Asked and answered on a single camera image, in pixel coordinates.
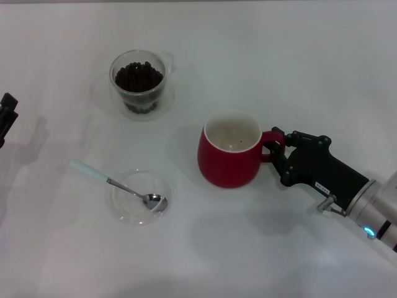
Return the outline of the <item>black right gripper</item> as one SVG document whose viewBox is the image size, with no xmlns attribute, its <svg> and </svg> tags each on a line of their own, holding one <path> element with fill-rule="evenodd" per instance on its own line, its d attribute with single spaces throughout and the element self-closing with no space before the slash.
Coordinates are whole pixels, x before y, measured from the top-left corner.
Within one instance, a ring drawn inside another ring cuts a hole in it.
<svg viewBox="0 0 397 298">
<path fill-rule="evenodd" d="M 307 184 L 325 197 L 334 196 L 336 205 L 347 210 L 353 198 L 369 182 L 364 175 L 332 156 L 329 137 L 297 130 L 285 133 L 278 127 L 271 131 L 283 137 L 283 145 L 281 141 L 270 142 L 268 149 L 270 161 L 284 186 Z M 286 147 L 295 148 L 288 158 Z"/>
</svg>

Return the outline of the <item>red ceramic mug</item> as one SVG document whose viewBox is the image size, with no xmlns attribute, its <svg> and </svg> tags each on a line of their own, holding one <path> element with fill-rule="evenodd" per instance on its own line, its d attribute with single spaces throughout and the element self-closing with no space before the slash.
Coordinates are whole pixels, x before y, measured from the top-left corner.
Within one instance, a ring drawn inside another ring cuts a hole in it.
<svg viewBox="0 0 397 298">
<path fill-rule="evenodd" d="M 258 121 L 240 111 L 213 115 L 203 126 L 197 150 L 197 162 L 203 177 L 223 188 L 237 188 L 251 182 L 261 164 L 270 162 L 263 154 L 267 144 L 285 142 L 280 132 L 262 131 Z"/>
</svg>

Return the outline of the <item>blue-handled metal spoon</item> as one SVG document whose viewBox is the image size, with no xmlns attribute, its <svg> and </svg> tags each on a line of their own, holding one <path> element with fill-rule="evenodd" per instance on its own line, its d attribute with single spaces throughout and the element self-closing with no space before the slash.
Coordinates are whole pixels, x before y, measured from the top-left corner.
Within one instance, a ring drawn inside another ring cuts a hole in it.
<svg viewBox="0 0 397 298">
<path fill-rule="evenodd" d="M 165 211 L 168 207 L 168 200 L 164 196 L 160 196 L 159 194 L 139 194 L 138 192 L 133 191 L 129 187 L 120 184 L 114 179 L 111 179 L 106 174 L 100 172 L 99 170 L 89 166 L 88 164 L 79 161 L 79 160 L 71 160 L 69 162 L 71 168 L 82 172 L 83 174 L 90 176 L 96 180 L 101 182 L 108 183 L 116 188 L 122 189 L 135 197 L 141 199 L 143 205 L 150 210 L 151 212 L 162 212 Z"/>
</svg>

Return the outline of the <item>double-walled glass cup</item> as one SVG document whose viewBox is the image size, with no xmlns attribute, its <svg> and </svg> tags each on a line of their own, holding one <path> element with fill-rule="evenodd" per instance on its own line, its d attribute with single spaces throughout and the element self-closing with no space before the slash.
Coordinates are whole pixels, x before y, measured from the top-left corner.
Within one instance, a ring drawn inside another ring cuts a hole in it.
<svg viewBox="0 0 397 298">
<path fill-rule="evenodd" d="M 110 66 L 111 98 L 132 119 L 156 117 L 172 101 L 173 70 L 171 54 L 129 50 Z"/>
</svg>

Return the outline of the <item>coffee bean pile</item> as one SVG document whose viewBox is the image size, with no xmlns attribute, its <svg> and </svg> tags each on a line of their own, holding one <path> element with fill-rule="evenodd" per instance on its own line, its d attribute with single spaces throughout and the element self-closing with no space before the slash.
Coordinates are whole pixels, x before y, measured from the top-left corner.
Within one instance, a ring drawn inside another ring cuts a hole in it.
<svg viewBox="0 0 397 298">
<path fill-rule="evenodd" d="M 148 114 L 158 106 L 158 98 L 164 89 L 159 85 L 163 79 L 163 74 L 150 62 L 133 62 L 117 72 L 115 83 L 125 91 L 120 95 L 128 110 L 135 114 Z"/>
</svg>

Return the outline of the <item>glass saucer under cup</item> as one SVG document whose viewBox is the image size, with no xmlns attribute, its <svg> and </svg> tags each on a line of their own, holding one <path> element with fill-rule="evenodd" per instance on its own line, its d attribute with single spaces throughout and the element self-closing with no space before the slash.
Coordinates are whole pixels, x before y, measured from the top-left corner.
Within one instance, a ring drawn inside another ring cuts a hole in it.
<svg viewBox="0 0 397 298">
<path fill-rule="evenodd" d="M 121 95 L 112 86 L 109 74 L 101 73 L 89 86 L 89 100 L 111 116 L 123 116 L 135 122 L 149 122 L 162 117 L 174 103 L 174 86 L 168 83 L 158 99 L 157 107 L 148 114 L 136 114 L 124 104 Z"/>
</svg>

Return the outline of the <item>clear glass saucer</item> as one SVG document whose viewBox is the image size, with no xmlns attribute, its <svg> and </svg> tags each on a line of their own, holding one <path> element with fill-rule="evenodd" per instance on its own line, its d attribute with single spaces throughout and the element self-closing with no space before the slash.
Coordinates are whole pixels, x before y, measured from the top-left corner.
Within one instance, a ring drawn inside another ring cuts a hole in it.
<svg viewBox="0 0 397 298">
<path fill-rule="evenodd" d="M 148 225 L 163 216 L 171 206 L 171 186 L 158 172 L 131 169 L 118 174 L 115 180 L 141 195 L 159 195 L 153 201 L 143 202 L 141 198 L 114 186 L 111 203 L 122 222 L 134 226 Z"/>
</svg>

